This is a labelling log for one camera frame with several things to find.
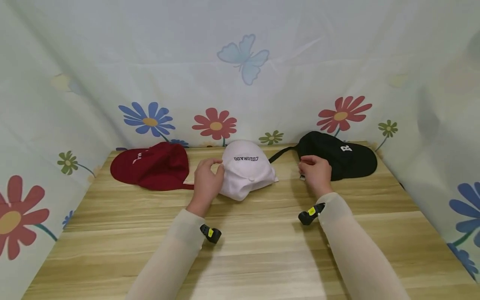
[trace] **table surface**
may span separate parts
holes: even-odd
[[[285,146],[266,146],[270,157]],[[118,182],[112,152],[24,300],[122,300],[192,191],[153,192]],[[193,172],[223,148],[187,149]],[[277,183],[243,202],[218,196],[207,224],[223,235],[206,242],[177,299],[348,299],[318,223],[297,219],[316,199],[299,180],[297,156],[273,163]],[[480,289],[419,208],[379,160],[364,178],[333,188],[384,252],[412,299],[480,299]]]

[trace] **cap strap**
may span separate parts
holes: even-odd
[[[295,149],[295,146],[290,146],[290,147],[287,147],[285,149],[282,149],[280,151],[278,151],[277,153],[275,153],[268,161],[270,163],[273,163],[277,158],[279,158],[280,156],[282,156],[282,154],[284,154],[286,151],[290,150],[290,149]]]
[[[194,187],[193,184],[182,183],[182,185],[181,185],[181,189],[184,189],[184,190],[193,190],[193,187]]]

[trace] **black baseball cap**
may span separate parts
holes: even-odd
[[[296,150],[299,158],[315,155],[326,159],[332,166],[332,181],[365,177],[377,170],[377,157],[370,148],[345,143],[332,135],[317,131],[304,135],[296,146],[280,150],[269,159],[270,163],[290,149]]]

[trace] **white baseball cap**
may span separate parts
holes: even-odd
[[[242,201],[248,193],[278,181],[265,153],[255,143],[237,140],[222,156],[225,176],[220,194]]]

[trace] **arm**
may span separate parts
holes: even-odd
[[[125,300],[173,300],[202,248],[205,236],[200,226],[218,195],[223,165],[216,174],[210,168],[221,159],[202,160],[195,171],[193,197],[173,220],[166,236],[130,288]]]
[[[133,283],[126,300],[175,299],[205,236],[205,219],[182,209]]]
[[[299,172],[305,175],[317,203],[325,203],[318,219],[351,298],[410,299],[382,251],[355,220],[345,200],[333,192],[328,161],[302,156]]]

